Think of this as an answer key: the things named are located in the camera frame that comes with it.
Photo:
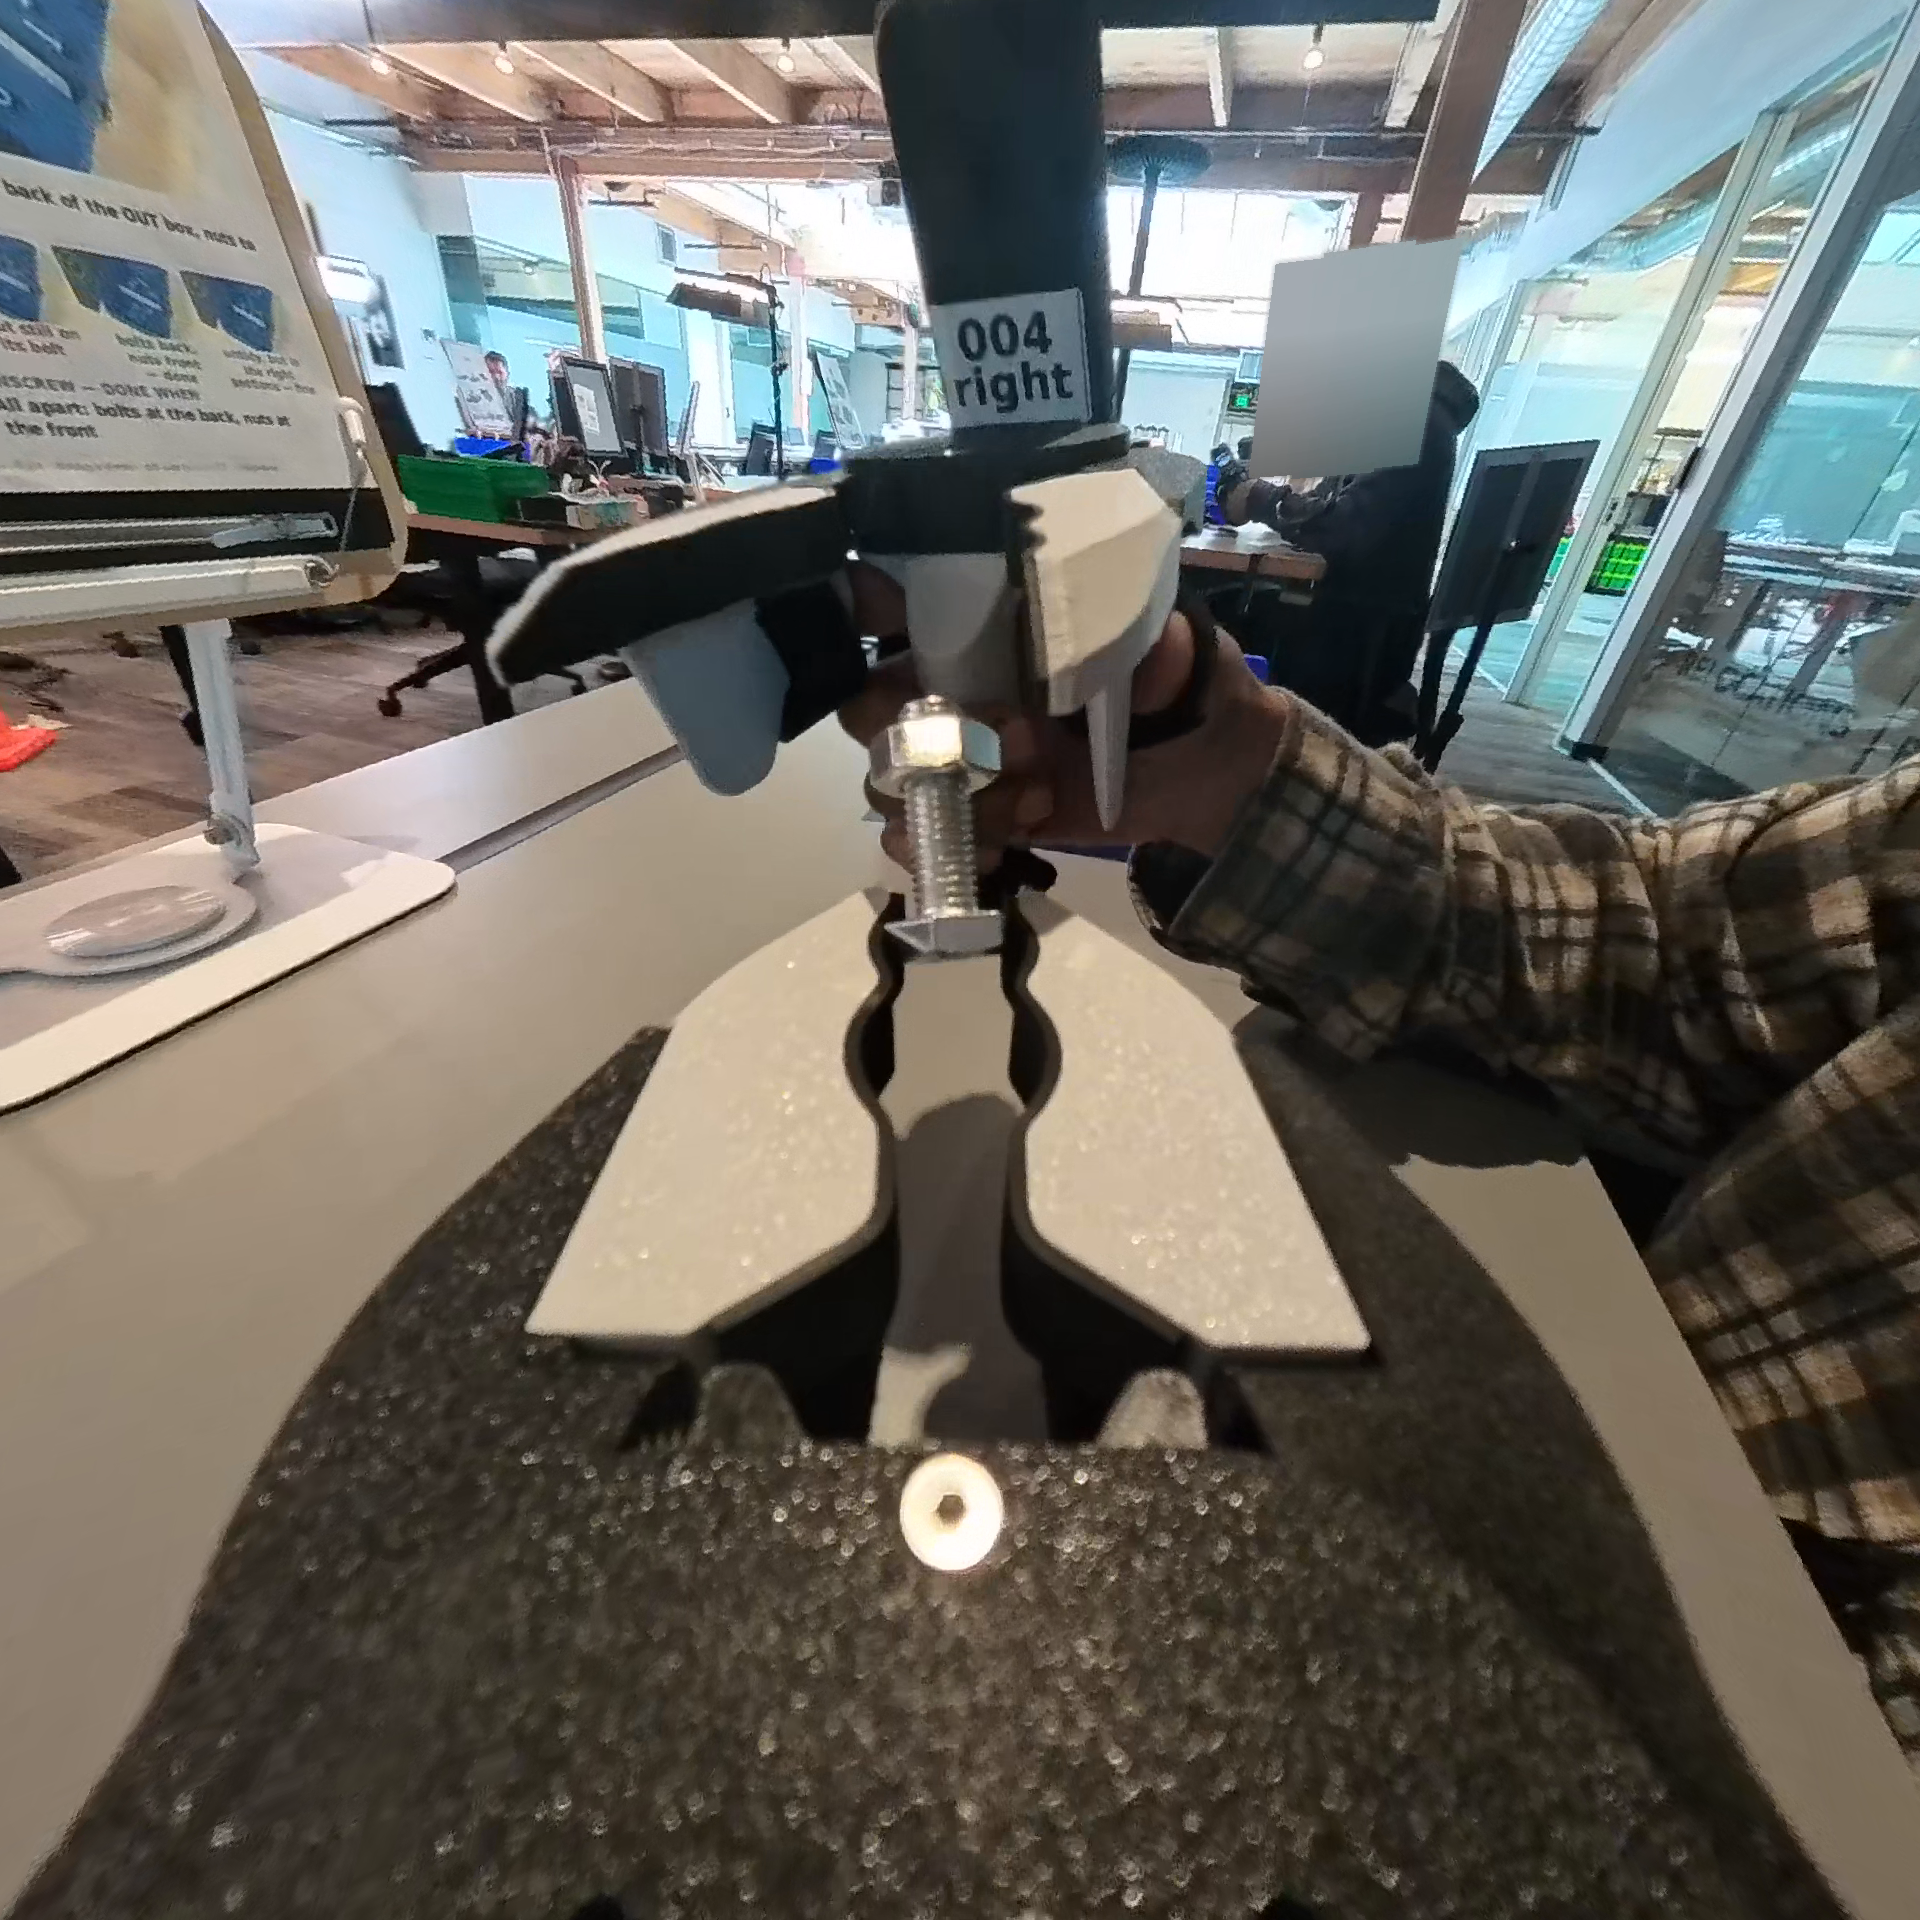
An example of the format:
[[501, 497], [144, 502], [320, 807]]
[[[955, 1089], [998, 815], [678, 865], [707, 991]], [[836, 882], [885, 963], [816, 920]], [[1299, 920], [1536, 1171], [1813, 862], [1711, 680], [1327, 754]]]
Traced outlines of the printed instruction sheet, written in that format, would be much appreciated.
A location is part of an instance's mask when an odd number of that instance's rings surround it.
[[4, 3], [4, 492], [344, 490], [338, 399], [200, 10]]

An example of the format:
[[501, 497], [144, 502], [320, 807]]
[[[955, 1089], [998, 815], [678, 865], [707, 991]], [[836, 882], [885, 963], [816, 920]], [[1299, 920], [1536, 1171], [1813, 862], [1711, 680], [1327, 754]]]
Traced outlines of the silver hex bolt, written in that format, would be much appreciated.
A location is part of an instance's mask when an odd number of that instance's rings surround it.
[[901, 807], [907, 851], [906, 912], [894, 923], [901, 946], [942, 963], [994, 954], [1002, 912], [979, 900], [976, 795], [918, 792], [907, 803], [890, 803]]

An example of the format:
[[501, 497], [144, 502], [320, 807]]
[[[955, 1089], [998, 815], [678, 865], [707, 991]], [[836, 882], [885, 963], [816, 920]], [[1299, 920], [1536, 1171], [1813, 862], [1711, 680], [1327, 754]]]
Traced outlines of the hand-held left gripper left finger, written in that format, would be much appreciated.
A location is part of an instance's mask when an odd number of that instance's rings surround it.
[[890, 1038], [901, 975], [880, 887], [708, 983], [672, 1025], [530, 1315], [528, 1335], [683, 1354], [895, 1235]]

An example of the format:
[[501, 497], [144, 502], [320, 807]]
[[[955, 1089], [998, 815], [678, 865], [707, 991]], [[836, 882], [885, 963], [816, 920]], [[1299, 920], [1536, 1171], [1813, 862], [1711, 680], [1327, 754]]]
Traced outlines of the person's right hand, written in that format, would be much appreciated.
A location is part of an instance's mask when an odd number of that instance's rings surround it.
[[1116, 826], [1096, 819], [1088, 744], [1066, 720], [982, 706], [998, 737], [998, 777], [976, 801], [976, 866], [991, 873], [1013, 848], [1135, 848], [1173, 844], [1215, 855], [1264, 783], [1292, 720], [1288, 698], [1248, 670], [1242, 650], [1184, 609], [1134, 675], [1135, 719], [1167, 713], [1204, 670], [1194, 727], [1127, 759]]

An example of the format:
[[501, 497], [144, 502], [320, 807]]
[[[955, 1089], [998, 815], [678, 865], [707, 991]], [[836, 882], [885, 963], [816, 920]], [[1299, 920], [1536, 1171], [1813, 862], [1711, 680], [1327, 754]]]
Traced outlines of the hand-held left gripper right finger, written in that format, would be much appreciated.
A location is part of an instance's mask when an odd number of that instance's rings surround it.
[[1007, 920], [1013, 1222], [1125, 1323], [1200, 1361], [1357, 1361], [1372, 1337], [1231, 1031], [1043, 897]]

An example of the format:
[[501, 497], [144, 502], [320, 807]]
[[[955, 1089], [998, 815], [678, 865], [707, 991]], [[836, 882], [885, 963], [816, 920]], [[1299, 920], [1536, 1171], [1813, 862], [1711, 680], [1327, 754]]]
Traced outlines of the black tripod light stand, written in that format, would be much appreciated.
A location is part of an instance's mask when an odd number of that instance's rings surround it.
[[741, 471], [786, 480], [783, 378], [788, 360], [782, 337], [783, 303], [778, 286], [770, 280], [747, 275], [691, 272], [675, 280], [666, 300], [682, 311], [704, 314], [728, 327], [764, 332], [773, 418], [749, 423], [749, 450]]

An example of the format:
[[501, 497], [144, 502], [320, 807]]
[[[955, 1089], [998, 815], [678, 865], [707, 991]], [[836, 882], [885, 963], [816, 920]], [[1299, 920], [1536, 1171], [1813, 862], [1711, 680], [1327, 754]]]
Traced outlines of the white document stand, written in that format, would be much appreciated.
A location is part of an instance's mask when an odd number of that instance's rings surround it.
[[349, 478], [336, 492], [6, 494], [3, 473], [4, 646], [179, 631], [208, 762], [208, 815], [189, 832], [4, 891], [4, 1114], [74, 1089], [455, 884], [435, 857], [253, 824], [234, 619], [378, 598], [404, 559], [404, 510], [256, 91], [198, 12], [338, 383]]

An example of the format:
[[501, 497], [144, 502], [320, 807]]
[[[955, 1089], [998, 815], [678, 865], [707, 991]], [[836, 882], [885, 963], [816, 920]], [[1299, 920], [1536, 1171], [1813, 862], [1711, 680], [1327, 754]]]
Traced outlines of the wooden desk with black legs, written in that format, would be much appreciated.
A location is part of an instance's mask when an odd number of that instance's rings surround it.
[[[538, 507], [532, 519], [520, 519], [520, 524], [436, 519], [436, 518], [423, 518], [423, 514], [408, 510], [406, 512], [406, 551], [404, 551], [402, 571], [408, 571], [408, 569], [412, 571], [424, 571], [435, 563], [460, 561], [460, 559], [471, 555], [471, 554], [506, 555], [506, 554], [519, 550], [520, 554], [534, 554], [538, 555], [539, 575], [542, 575], [548, 567], [557, 566], [559, 559], [567, 559], [567, 555], [586, 550], [591, 542], [607, 539], [614, 534], [628, 534], [634, 526], [640, 526], [646, 519], [663, 519], [668, 514], [683, 512], [683, 510], [698, 506], [700, 502], [702, 499], [688, 484], [656, 482], [656, 484], [640, 487], [638, 494], [613, 494], [613, 497], [606, 497], [606, 499], [598, 499], [598, 502], [572, 502], [572, 504], [567, 504], [567, 502], [555, 497], [543, 507]], [[472, 691], [471, 673], [455, 670], [448, 678], [452, 678], [452, 675], [467, 678], [471, 682], [471, 691]], [[400, 696], [400, 715], [402, 715], [402, 699], [412, 692], [418, 692], [418, 691], [406, 691], [406, 692]]]

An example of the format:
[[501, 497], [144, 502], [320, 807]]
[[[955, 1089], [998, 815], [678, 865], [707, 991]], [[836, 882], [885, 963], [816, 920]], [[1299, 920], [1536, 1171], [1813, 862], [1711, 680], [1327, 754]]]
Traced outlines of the green plastic bins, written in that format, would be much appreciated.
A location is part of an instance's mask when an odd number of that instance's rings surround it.
[[436, 519], [520, 524], [520, 504], [554, 494], [538, 465], [468, 456], [395, 456], [394, 471], [412, 512]]

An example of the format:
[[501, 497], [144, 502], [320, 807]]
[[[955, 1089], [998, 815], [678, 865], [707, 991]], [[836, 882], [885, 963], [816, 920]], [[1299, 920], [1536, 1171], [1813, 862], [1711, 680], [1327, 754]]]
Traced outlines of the silver hex nut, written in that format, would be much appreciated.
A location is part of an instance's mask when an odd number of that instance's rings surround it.
[[907, 703], [871, 744], [871, 787], [890, 801], [920, 792], [971, 801], [998, 776], [998, 734], [942, 696]]

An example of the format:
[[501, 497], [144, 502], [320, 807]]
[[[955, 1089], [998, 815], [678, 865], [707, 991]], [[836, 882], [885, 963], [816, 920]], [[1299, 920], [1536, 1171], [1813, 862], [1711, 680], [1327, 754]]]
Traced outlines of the monitor showing white page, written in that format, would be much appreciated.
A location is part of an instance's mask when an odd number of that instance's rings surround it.
[[624, 452], [614, 390], [604, 362], [575, 352], [550, 352], [548, 387], [565, 439], [575, 442], [597, 463]]

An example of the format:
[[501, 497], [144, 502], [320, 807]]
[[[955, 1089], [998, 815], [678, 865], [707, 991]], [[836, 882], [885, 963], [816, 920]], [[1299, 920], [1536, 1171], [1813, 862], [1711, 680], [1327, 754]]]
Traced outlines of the black round-top pole lamp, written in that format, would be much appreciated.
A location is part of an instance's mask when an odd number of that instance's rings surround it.
[[1139, 300], [1160, 191], [1186, 188], [1202, 179], [1208, 169], [1208, 150], [1189, 136], [1128, 132], [1111, 140], [1106, 160], [1116, 186], [1139, 191], [1135, 240], [1125, 281], [1125, 296]]

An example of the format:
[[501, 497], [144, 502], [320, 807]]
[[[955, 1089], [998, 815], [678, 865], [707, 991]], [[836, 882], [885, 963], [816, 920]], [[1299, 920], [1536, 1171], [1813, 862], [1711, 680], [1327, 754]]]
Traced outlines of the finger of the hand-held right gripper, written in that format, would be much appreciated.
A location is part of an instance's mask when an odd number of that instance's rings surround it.
[[1175, 607], [1184, 524], [1135, 470], [1044, 478], [991, 507], [986, 535], [895, 566], [918, 689], [1082, 719], [1095, 811], [1116, 828], [1134, 680]]
[[839, 487], [773, 484], [646, 519], [548, 567], [493, 624], [511, 689], [736, 607], [822, 586], [848, 561]]

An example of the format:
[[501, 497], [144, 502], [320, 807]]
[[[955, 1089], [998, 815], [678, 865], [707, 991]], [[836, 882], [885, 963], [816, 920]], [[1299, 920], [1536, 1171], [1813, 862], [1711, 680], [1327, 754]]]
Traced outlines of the person's right forearm plaid sleeve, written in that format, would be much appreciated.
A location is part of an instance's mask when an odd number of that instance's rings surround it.
[[1667, 820], [1488, 807], [1282, 699], [1218, 851], [1158, 828], [1132, 882], [1354, 1062], [1439, 1041], [1663, 1160], [1776, 1121], [1843, 1195], [1915, 1194], [1915, 758]]

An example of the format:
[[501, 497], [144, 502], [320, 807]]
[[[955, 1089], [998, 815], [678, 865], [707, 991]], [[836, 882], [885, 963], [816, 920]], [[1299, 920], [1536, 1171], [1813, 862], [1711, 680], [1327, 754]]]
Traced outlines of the black computer monitor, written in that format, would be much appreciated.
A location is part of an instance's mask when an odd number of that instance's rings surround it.
[[672, 473], [666, 376], [628, 360], [607, 360], [614, 431], [638, 473]]

